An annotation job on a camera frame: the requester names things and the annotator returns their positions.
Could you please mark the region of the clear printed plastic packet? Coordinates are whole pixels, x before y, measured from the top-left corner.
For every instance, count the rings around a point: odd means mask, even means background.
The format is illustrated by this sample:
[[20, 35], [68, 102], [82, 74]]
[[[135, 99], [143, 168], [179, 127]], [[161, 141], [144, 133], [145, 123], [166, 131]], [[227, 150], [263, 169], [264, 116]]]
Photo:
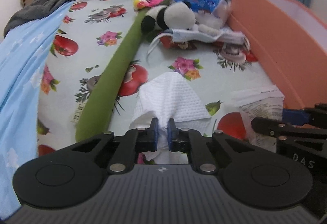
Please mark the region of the clear printed plastic packet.
[[247, 140], [258, 147], [274, 152], [276, 139], [258, 134], [251, 127], [255, 117], [282, 120], [284, 94], [277, 86], [265, 86], [231, 93], [234, 106], [240, 111]]

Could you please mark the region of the blue tissue pack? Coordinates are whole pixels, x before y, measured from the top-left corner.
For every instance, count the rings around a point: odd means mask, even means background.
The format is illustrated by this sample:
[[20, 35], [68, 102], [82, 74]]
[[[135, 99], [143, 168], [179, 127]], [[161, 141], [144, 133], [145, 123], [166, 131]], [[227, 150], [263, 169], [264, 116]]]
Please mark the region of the blue tissue pack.
[[173, 2], [185, 2], [195, 13], [196, 22], [210, 28], [220, 29], [230, 16], [230, 5], [226, 0], [172, 0]]

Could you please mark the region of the long green plush stem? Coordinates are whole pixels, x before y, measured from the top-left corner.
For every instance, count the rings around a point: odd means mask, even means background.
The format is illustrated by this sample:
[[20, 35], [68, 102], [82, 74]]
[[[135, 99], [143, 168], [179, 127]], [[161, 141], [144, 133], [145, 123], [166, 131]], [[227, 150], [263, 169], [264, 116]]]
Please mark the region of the long green plush stem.
[[111, 116], [125, 73], [145, 37], [141, 31], [141, 22], [147, 14], [141, 10], [115, 51], [99, 81], [91, 92], [76, 125], [77, 142], [100, 134], [109, 127]]

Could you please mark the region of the orange storage box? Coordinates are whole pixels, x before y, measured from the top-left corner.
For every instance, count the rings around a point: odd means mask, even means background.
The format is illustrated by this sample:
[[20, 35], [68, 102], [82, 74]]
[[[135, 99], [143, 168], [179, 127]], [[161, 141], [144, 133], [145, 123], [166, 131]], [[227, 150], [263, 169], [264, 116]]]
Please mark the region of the orange storage box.
[[231, 0], [228, 25], [285, 96], [288, 108], [326, 102], [326, 23], [297, 0]]

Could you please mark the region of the panda plush toy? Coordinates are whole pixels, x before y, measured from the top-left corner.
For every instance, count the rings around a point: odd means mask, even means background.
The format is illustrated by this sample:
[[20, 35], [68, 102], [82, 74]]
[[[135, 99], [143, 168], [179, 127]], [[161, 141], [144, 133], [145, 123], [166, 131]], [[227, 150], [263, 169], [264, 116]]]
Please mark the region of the panda plush toy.
[[165, 31], [167, 29], [191, 29], [196, 24], [195, 13], [189, 3], [176, 2], [169, 6], [159, 5], [148, 10], [141, 22], [141, 31]]

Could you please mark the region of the light blue bed sheet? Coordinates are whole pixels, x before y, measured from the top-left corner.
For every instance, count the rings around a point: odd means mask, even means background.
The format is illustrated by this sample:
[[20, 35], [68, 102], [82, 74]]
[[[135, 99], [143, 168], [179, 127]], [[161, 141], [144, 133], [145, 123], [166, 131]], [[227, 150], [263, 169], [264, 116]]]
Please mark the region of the light blue bed sheet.
[[1, 219], [18, 210], [13, 190], [16, 170], [37, 151], [37, 111], [46, 58], [71, 6], [66, 2], [48, 17], [12, 29], [1, 43]]

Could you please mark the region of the dark grey towel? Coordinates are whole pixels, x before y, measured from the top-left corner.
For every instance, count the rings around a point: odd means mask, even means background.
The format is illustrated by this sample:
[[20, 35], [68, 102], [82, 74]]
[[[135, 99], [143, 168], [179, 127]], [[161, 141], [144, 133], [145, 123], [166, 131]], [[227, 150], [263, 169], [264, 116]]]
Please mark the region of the dark grey towel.
[[6, 37], [9, 31], [17, 26], [49, 16], [67, 1], [68, 0], [32, 0], [30, 4], [24, 6], [24, 8], [17, 11], [9, 19], [4, 28], [3, 36]]

